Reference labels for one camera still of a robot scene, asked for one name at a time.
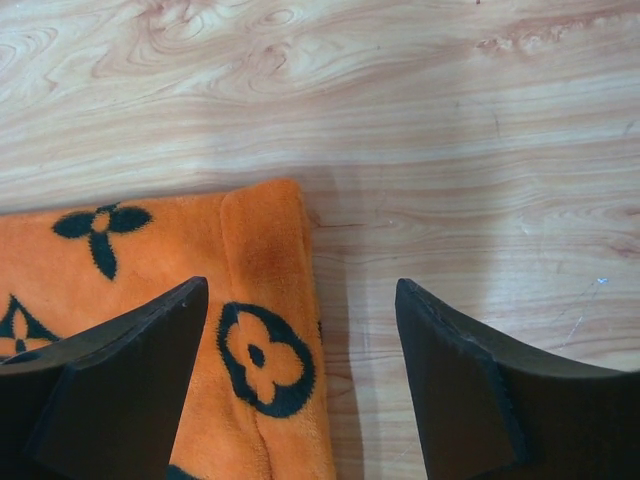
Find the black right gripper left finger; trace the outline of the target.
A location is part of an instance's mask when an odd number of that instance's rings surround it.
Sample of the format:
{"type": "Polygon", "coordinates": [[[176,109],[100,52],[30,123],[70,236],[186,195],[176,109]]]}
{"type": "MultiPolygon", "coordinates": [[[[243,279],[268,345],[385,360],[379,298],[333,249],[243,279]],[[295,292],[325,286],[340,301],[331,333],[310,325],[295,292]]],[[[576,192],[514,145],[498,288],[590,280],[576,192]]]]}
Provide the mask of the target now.
{"type": "Polygon", "coordinates": [[[165,478],[207,309],[193,277],[2,361],[2,478],[165,478]]]}

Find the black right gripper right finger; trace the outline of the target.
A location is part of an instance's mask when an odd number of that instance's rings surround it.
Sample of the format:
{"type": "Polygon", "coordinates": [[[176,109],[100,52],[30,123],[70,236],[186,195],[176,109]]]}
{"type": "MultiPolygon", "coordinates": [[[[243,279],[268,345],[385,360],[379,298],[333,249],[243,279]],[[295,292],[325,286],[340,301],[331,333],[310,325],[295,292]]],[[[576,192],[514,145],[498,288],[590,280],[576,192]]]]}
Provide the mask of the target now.
{"type": "Polygon", "coordinates": [[[510,337],[417,283],[396,322],[431,479],[635,479],[639,375],[510,337]]]}

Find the orange patterned pillowcase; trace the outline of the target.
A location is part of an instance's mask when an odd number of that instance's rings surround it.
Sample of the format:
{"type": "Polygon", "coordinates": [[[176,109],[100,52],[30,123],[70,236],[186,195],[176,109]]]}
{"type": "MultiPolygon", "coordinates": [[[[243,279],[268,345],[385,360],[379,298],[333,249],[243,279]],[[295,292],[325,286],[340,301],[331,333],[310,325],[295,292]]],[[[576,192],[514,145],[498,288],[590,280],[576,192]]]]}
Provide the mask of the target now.
{"type": "Polygon", "coordinates": [[[194,276],[208,282],[208,314],[167,477],[334,478],[294,181],[4,216],[1,354],[80,333],[194,276]]]}

